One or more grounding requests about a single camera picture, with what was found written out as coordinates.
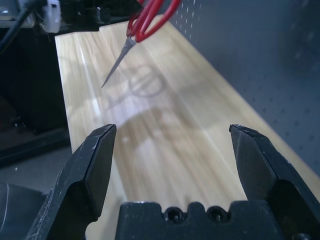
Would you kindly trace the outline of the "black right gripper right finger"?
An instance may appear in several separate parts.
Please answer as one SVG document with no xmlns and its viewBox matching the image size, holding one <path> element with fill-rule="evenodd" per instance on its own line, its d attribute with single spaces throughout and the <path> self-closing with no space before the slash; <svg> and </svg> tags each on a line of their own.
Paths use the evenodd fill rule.
<svg viewBox="0 0 320 240">
<path fill-rule="evenodd" d="M 232 124 L 229 132 L 247 199 L 266 204 L 282 236 L 318 236 L 320 203 L 294 166 L 257 130 Z"/>
</svg>

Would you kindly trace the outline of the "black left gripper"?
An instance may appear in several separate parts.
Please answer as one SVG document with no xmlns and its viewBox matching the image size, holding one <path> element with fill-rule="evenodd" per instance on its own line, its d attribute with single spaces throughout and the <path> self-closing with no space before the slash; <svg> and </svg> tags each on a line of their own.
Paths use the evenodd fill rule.
<svg viewBox="0 0 320 240">
<path fill-rule="evenodd" d="M 61 0 L 60 32 L 97 32 L 141 10 L 137 0 Z"/>
</svg>

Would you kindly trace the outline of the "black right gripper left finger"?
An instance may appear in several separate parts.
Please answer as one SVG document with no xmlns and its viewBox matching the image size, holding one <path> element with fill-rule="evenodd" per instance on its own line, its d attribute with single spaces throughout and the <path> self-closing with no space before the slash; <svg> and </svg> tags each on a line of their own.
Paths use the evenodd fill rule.
<svg viewBox="0 0 320 240">
<path fill-rule="evenodd" d="M 27 240 L 83 240 L 102 214 L 110 181 L 117 127 L 93 130 L 58 173 Z"/>
</svg>

